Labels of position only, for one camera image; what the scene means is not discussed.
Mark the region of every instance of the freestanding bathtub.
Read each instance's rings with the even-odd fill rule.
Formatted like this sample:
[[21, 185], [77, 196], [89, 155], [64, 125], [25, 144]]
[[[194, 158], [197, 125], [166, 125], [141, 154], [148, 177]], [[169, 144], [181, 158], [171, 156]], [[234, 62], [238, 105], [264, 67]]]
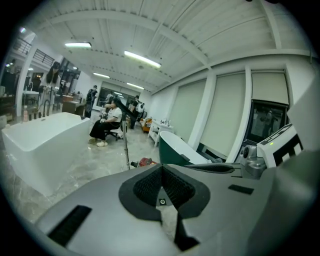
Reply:
[[169, 131], [160, 132], [159, 156], [161, 164], [174, 164], [177, 166], [211, 164], [192, 149], [177, 135]]
[[63, 112], [4, 128], [5, 149], [16, 175], [51, 195], [85, 149], [89, 126], [89, 118]]

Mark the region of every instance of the railing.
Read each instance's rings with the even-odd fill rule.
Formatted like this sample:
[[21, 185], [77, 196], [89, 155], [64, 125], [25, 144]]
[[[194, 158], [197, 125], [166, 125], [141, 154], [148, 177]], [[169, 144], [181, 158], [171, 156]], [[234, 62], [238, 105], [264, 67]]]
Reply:
[[22, 38], [18, 37], [13, 45], [13, 49], [22, 54], [27, 55], [31, 49], [31, 44], [23, 40]]
[[40, 51], [39, 49], [36, 49], [33, 58], [44, 64], [47, 64], [50, 67], [52, 63], [55, 61], [54, 58], [50, 57], [49, 55], [46, 55], [43, 51]]

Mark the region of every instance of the ceiling light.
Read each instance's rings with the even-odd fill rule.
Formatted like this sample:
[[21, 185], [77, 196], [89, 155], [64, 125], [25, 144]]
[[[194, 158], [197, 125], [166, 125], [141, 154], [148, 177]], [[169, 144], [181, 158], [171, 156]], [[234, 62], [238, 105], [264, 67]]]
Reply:
[[127, 84], [127, 85], [129, 85], [129, 86], [133, 86], [133, 87], [136, 87], [136, 88], [142, 89], [142, 90], [144, 90], [144, 89], [145, 89], [145, 88], [143, 88], [143, 87], [141, 87], [141, 86], [138, 86], [138, 85], [135, 85], [135, 84], [132, 84], [132, 83], [129, 83], [129, 82], [127, 82], [126, 84]]
[[67, 42], [64, 45], [66, 47], [91, 48], [91, 43], [89, 42]]
[[93, 73], [93, 74], [99, 77], [110, 78], [110, 76], [107, 76], [105, 74], [98, 74], [98, 73]]
[[161, 67], [161, 64], [159, 64], [159, 63], [156, 63], [156, 62], [154, 62], [154, 61], [152, 61], [150, 59], [147, 59], [145, 57], [139, 56], [137, 54], [134, 54], [134, 53], [126, 51], [126, 50], [124, 51], [124, 55], [130, 56], [130, 57], [135, 58], [137, 60], [140, 60], [142, 62], [148, 63], [148, 64], [150, 64], [150, 65], [152, 65], [152, 66], [154, 66], [156, 68], [160, 68]]

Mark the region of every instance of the marble floor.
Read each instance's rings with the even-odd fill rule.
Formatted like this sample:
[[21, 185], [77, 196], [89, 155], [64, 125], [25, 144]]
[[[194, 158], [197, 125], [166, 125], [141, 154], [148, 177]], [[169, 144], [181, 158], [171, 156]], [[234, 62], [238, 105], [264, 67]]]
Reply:
[[[99, 119], [99, 112], [92, 112], [91, 127]], [[128, 151], [130, 161], [139, 161], [141, 158], [152, 158], [159, 162], [159, 149], [154, 147], [154, 141], [143, 133], [139, 124], [134, 130], [127, 132]], [[124, 141], [107, 136], [108, 146], [97, 147], [95, 144], [88, 144], [83, 152], [74, 160], [72, 166], [67, 170], [66, 175], [58, 189], [51, 196], [44, 196], [32, 187], [25, 184], [13, 171], [4, 147], [3, 138], [0, 138], [0, 182], [1, 187], [7, 196], [12, 208], [25, 219], [34, 223], [46, 210], [59, 202], [61, 199], [83, 186], [84, 184], [108, 175], [126, 171]], [[162, 212], [169, 217], [169, 226], [175, 215], [172, 206], [171, 211], [164, 209]], [[172, 226], [168, 234], [174, 233]]]

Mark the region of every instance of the white ceiling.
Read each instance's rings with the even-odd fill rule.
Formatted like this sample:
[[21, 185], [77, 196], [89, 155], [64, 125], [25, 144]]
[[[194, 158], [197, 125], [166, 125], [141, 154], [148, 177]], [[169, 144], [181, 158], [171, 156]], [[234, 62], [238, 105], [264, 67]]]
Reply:
[[[226, 59], [310, 51], [291, 15], [263, 0], [49, 0], [26, 26], [80, 70], [152, 93]], [[92, 48], [64, 46], [78, 41]], [[162, 66], [132, 60], [125, 50]]]

